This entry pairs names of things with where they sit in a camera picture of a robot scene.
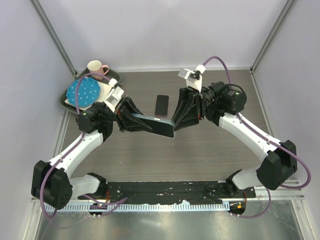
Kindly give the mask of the clear phone case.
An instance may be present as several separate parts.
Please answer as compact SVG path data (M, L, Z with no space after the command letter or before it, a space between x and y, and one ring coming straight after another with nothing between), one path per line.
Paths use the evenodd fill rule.
M153 118L153 119L161 119L161 120L167 120L167 119L163 119L163 118L157 118L157 117L154 117L154 116L146 116L149 120L151 119L151 118Z

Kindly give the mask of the purple smartphone black screen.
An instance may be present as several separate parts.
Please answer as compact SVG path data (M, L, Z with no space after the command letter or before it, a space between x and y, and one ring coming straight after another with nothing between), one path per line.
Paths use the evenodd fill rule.
M157 95L155 103L155 116L167 117L169 107L169 96L168 95Z

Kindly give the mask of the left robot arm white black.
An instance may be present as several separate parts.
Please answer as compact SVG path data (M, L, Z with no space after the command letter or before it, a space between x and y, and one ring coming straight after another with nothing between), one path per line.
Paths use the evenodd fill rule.
M56 210L64 208L71 199L88 195L100 200L107 192L107 181L96 173L72 178L80 163L112 134L114 123L122 132L154 131L151 122L143 115L132 99L121 98L117 104L95 102L76 116L80 136L63 152L45 162L40 160L33 168L31 194L41 206Z

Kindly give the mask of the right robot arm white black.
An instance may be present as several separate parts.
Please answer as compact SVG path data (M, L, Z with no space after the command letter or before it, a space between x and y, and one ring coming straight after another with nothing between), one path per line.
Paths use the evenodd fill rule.
M258 157L260 166L240 169L226 179L226 193L233 198L249 187L274 191L298 169L296 145L280 141L248 121L240 113L246 102L246 93L232 83L214 82L201 90L183 87L172 117L175 131L207 119L237 137Z

